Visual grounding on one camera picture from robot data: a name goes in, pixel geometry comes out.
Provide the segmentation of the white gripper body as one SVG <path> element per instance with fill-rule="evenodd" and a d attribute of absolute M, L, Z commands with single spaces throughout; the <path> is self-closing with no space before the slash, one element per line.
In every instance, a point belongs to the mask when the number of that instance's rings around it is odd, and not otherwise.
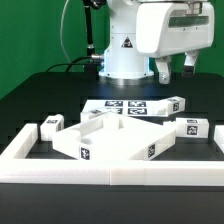
<path fill-rule="evenodd" d="M 187 3 L 143 3 L 136 17 L 136 45 L 141 54 L 160 58 L 207 48 L 214 39 L 214 8 L 203 2 L 199 14 Z"/>

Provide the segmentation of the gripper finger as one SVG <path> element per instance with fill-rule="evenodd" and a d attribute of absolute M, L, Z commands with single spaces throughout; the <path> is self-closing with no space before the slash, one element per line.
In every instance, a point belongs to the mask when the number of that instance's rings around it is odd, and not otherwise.
<path fill-rule="evenodd" d="M 188 51 L 185 53 L 185 61 L 182 71 L 182 75 L 184 77 L 192 77 L 194 75 L 198 55 L 198 50 Z"/>
<path fill-rule="evenodd" d="M 161 84 L 169 84 L 171 79 L 171 57 L 165 56 L 155 60 L 159 73 L 159 82 Z"/>

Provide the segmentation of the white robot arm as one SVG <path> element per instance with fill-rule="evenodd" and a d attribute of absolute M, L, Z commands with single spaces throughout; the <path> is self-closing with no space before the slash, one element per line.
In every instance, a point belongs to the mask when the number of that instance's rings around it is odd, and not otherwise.
<path fill-rule="evenodd" d="M 171 57 L 183 53 L 191 77 L 199 51 L 212 45 L 215 13 L 209 0 L 107 0 L 110 43 L 99 77 L 119 85 L 149 80 L 155 60 L 159 82 L 171 81 Z"/>

